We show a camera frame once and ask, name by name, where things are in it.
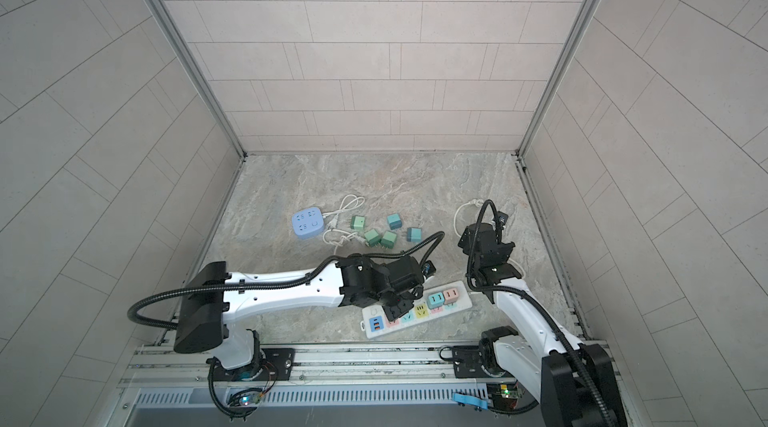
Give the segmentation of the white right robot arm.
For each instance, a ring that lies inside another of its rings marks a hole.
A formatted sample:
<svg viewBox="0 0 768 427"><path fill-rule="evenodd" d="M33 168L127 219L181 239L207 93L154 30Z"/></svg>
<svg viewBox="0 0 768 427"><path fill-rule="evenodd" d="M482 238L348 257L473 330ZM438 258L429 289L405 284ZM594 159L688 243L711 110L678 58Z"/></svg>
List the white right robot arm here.
<svg viewBox="0 0 768 427"><path fill-rule="evenodd" d="M610 356L568 332L534 297L511 263L514 244L502 234L501 213L487 199L458 243L467 256L469 290L486 295L513 324L508 334L487 332L485 368L522 383L547 426L626 426Z"/></svg>

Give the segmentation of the light teal plug adapter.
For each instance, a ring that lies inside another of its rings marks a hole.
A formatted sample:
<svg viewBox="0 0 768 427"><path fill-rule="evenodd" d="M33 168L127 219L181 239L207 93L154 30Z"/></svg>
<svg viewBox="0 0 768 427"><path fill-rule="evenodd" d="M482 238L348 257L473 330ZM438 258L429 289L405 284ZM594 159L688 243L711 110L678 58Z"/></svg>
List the light teal plug adapter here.
<svg viewBox="0 0 768 427"><path fill-rule="evenodd" d="M445 303L445 297L444 294L441 291L429 294L427 296L427 307L430 310L438 309L442 307Z"/></svg>

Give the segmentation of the pink plug adapter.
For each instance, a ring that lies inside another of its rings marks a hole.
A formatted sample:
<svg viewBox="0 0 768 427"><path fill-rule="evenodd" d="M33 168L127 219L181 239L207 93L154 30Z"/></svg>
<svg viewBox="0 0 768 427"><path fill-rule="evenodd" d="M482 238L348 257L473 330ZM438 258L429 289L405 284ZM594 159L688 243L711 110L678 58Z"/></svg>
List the pink plug adapter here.
<svg viewBox="0 0 768 427"><path fill-rule="evenodd" d="M454 304L458 301L460 298L460 290L456 287L451 287L442 292L443 295L443 304L444 305L450 305Z"/></svg>

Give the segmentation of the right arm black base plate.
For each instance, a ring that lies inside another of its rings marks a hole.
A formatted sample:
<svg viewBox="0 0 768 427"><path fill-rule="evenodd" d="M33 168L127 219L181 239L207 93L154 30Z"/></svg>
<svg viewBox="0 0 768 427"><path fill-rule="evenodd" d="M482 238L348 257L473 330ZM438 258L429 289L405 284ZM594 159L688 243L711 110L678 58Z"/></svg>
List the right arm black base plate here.
<svg viewBox="0 0 768 427"><path fill-rule="evenodd" d="M492 348L483 342L472 346L452 346L449 361L455 377L459 379L491 378L504 373L495 362Z"/></svg>

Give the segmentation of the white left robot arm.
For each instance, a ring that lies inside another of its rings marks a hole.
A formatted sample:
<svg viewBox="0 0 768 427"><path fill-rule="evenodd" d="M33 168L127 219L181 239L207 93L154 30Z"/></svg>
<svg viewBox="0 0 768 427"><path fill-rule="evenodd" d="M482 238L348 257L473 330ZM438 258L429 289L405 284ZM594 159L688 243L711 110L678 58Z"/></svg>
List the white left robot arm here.
<svg viewBox="0 0 768 427"><path fill-rule="evenodd" d="M242 326L254 315L303 308L380 305L393 321L413 306L435 272L429 257L443 240L438 231L400 253L332 255L309 270L278 274L230 272L212 262L186 287L135 302L130 321L176 333L174 350L208 353L227 371L261 362L258 335Z"/></svg>

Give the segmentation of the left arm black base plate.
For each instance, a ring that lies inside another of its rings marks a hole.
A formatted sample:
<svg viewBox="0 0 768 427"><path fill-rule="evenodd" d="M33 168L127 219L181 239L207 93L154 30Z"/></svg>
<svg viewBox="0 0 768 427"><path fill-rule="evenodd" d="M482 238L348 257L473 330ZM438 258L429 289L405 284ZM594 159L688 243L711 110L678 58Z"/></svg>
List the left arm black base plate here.
<svg viewBox="0 0 768 427"><path fill-rule="evenodd" d="M259 359L246 366L227 370L218 361L209 358L206 363L213 367L215 382L267 382L290 379L296 350L293 348L263 348Z"/></svg>

